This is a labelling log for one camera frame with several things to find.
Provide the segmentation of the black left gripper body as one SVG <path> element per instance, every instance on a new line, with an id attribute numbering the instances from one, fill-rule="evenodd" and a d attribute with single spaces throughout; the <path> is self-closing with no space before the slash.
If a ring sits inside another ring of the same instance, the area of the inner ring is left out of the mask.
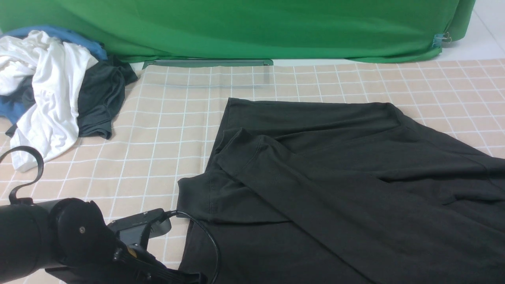
<path id="1" fill-rule="evenodd" d="M 206 284 L 202 273 L 166 268 L 115 237 L 79 237 L 45 243 L 52 268 L 46 272 L 67 284 Z"/>

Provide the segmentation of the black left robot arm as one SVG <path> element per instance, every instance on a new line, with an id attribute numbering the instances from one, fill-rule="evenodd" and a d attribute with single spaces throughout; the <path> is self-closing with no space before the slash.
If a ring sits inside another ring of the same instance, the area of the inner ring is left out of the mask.
<path id="1" fill-rule="evenodd" d="M 44 270 L 67 284 L 207 284 L 148 252 L 172 215 L 153 209 L 106 224 L 96 203 L 77 198 L 2 206 L 1 283 Z"/>

